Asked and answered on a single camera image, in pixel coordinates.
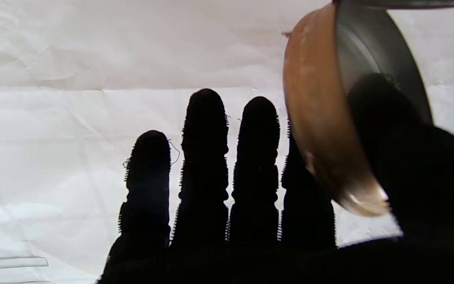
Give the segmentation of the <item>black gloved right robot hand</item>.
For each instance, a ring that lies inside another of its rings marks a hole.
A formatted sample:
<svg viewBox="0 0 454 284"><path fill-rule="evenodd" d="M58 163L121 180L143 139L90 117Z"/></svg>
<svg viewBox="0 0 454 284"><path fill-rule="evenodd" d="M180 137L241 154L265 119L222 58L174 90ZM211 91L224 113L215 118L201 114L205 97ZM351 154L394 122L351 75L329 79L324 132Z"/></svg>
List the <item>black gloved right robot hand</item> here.
<svg viewBox="0 0 454 284"><path fill-rule="evenodd" d="M204 88L191 95L184 121L173 239L169 140L148 131L128 158L121 235L97 283L454 284L454 135L425 124L379 73L357 81L348 105L401 237L337 248L331 197L290 135L283 234L277 240L280 127L265 97L244 108L229 210L225 106Z"/></svg>

